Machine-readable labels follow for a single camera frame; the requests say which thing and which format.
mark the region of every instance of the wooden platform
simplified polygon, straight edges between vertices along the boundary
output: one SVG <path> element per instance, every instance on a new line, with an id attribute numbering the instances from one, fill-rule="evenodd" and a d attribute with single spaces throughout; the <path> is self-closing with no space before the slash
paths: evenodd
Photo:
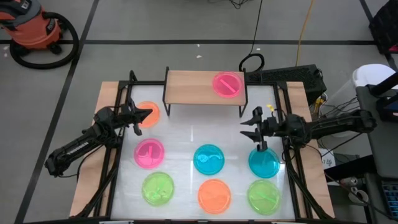
<path id="1" fill-rule="evenodd" d="M 242 79 L 243 89 L 234 98 L 223 98 L 213 90 L 213 79 L 219 73 L 170 70 L 165 90 L 166 104 L 245 105 L 243 72 L 235 72 Z"/>

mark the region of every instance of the black metal frame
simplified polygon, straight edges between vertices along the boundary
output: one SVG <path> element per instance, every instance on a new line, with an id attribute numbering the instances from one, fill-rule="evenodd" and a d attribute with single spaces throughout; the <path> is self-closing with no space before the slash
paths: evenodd
<path id="1" fill-rule="evenodd" d="M 115 107 L 118 107 L 121 103 L 121 97 L 122 97 L 122 93 L 123 91 L 127 91 L 127 95 L 126 96 L 131 96 L 131 92 L 132 92 L 132 88 L 133 86 L 138 86 L 138 85 L 163 85 L 165 88 L 165 85 L 167 83 L 167 72 L 168 72 L 169 68 L 167 67 L 166 69 L 166 78 L 164 81 L 138 81 L 134 72 L 130 71 L 130 77 L 128 81 L 119 81 L 119 85 L 118 85 L 118 92 L 116 95 L 116 101 L 115 101 Z M 248 103 L 247 100 L 247 86 L 271 86 L 274 89 L 274 94 L 275 94 L 275 102 L 276 102 L 276 106 L 277 106 L 277 116 L 279 121 L 282 121 L 284 119 L 284 113 L 282 112 L 282 110 L 280 108 L 282 108 L 281 102 L 280 102 L 280 96 L 279 96 L 279 90 L 282 90 L 283 94 L 284 94 L 284 101 L 285 101 L 285 106 L 286 106 L 286 113 L 291 113 L 292 109 L 291 109 L 291 105 L 290 105 L 290 99 L 289 99 L 289 93 L 287 91 L 287 84 L 286 82 L 260 82 L 260 83 L 254 83 L 254 82 L 245 82 L 245 91 L 246 91 L 246 104 L 244 105 L 243 110 L 241 111 L 240 107 L 239 107 L 239 115 L 243 114 L 244 110 L 246 109 L 246 105 Z M 167 105 L 164 102 L 164 106 L 165 106 L 165 110 L 168 111 L 170 113 L 170 105 L 169 108 L 167 107 Z M 287 138 L 282 138 L 282 145 L 283 145 L 283 149 L 284 149 L 284 153 L 289 153 L 289 144 L 287 141 Z M 87 220 L 87 223 L 91 223 L 93 222 L 97 222 L 98 220 L 101 221 L 110 221 L 110 216 L 111 216 L 111 211 L 112 211 L 112 206 L 113 206 L 113 200 L 114 200 L 114 192 L 115 192 L 115 188 L 116 188 L 116 181 L 117 181 L 117 177 L 118 177 L 118 168 L 119 168 L 119 164 L 120 164 L 120 158 L 121 158 L 121 150 L 122 150 L 122 145 L 120 145 L 119 147 L 115 148 L 116 150 L 116 155 L 114 158 L 114 164 L 111 168 L 110 171 L 108 171 L 108 167 L 109 167 L 109 162 L 110 162 L 110 158 L 111 158 L 111 151 L 113 149 L 106 149 L 106 153 L 104 156 L 104 162 L 103 162 L 103 167 L 101 170 L 101 177 L 100 177 L 100 182 L 99 182 L 99 189 L 97 190 L 97 192 L 95 193 L 95 195 L 93 196 L 93 198 L 90 200 L 91 202 L 94 202 L 92 204 L 92 206 L 90 206 L 91 210 L 94 209 L 94 217 L 87 217 L 90 214 L 90 211 L 86 210 L 86 211 L 82 211 L 81 213 L 84 213 L 85 215 L 83 215 L 84 218 L 81 217 L 72 217 L 70 219 L 68 219 L 67 221 L 65 220 L 54 220 L 51 221 L 51 223 L 81 223 L 84 222 L 84 219 Z M 305 177 L 304 177 L 304 173 L 303 173 L 303 168 L 302 168 L 302 161 L 301 161 L 301 157 L 300 157 L 300 152 L 297 151 L 296 153 L 296 163 L 297 163 L 297 167 L 298 167 L 298 174 L 300 176 L 300 180 L 305 184 Z M 289 186 L 290 186 L 290 192 L 292 194 L 292 202 L 293 202 L 293 209 L 294 209 L 294 215 L 295 215 L 295 219 L 296 220 L 303 220 L 300 217 L 300 209 L 299 209 L 299 203 L 298 203 L 298 199 L 297 199 L 297 192 L 296 192 L 296 188 L 295 188 L 295 183 L 293 181 L 293 179 L 289 176 L 288 177 L 289 180 Z M 107 186 L 110 184 L 110 189 L 109 189 L 109 197 L 108 197 L 108 202 L 107 202 L 107 206 L 106 206 L 106 214 L 105 216 L 100 216 L 100 210 L 101 210 L 101 204 L 103 201 L 103 192 L 105 191 L 105 189 L 107 188 Z M 307 215 L 311 214 L 311 216 L 308 217 L 312 217 L 312 210 L 308 209 L 310 208 L 309 204 L 308 206 L 305 206 Z M 311 218 L 310 219 L 306 219 L 306 221 L 308 222 L 312 222 Z M 171 221 L 171 220 L 153 220 L 153 221 L 143 221 L 145 223 L 152 223 L 152 222 L 156 222 L 156 223 L 197 223 L 196 221 Z M 223 221 L 208 221 L 209 222 L 214 222 L 214 223 L 223 223 Z"/>
<path id="2" fill-rule="evenodd" d="M 170 68 L 169 67 L 166 67 L 166 74 L 165 74 L 165 78 L 164 78 L 164 88 L 163 88 L 163 105 L 164 105 L 164 108 L 165 108 L 165 110 L 166 110 L 166 113 L 167 113 L 167 116 L 170 116 L 170 107 L 171 107 L 171 104 L 167 104 L 166 103 L 166 100 L 165 100 L 165 97 L 166 97 L 166 86 L 167 86 L 167 78 L 169 77 L 169 71 L 170 71 Z M 245 77 L 246 76 L 246 69 L 244 68 L 243 69 L 243 77 Z M 246 109 L 246 106 L 248 105 L 248 85 L 247 85 L 247 83 L 245 82 L 245 80 L 243 80 L 243 83 L 244 83 L 244 94 L 245 94 L 245 97 L 246 97 L 246 102 L 245 102 L 245 104 L 243 105 L 243 110 L 242 110 L 242 106 L 241 105 L 239 105 L 239 117 L 241 118 L 242 116 L 243 116 L 243 113 L 244 113 L 244 110 Z"/>

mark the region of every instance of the white container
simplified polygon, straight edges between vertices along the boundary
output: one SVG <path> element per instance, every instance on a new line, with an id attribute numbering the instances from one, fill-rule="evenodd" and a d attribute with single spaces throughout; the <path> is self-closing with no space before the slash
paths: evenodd
<path id="1" fill-rule="evenodd" d="M 377 85 L 394 73 L 395 71 L 393 69 L 381 64 L 363 65 L 357 68 L 353 72 L 353 76 L 335 94 L 330 96 L 326 104 L 320 108 L 321 113 L 326 114 L 335 109 L 332 106 L 342 105 L 343 103 L 346 103 L 347 101 L 356 97 L 356 87 L 366 86 L 368 84 Z M 352 102 L 356 103 L 348 103 L 347 106 L 340 106 L 339 109 L 342 111 L 348 111 L 359 106 L 357 100 L 353 100 Z M 336 110 L 336 112 L 330 113 L 328 116 L 336 116 L 340 113 L 343 112 Z M 332 136 L 336 138 L 342 138 L 352 134 L 354 134 L 354 132 L 346 131 L 343 133 L 332 134 Z"/>

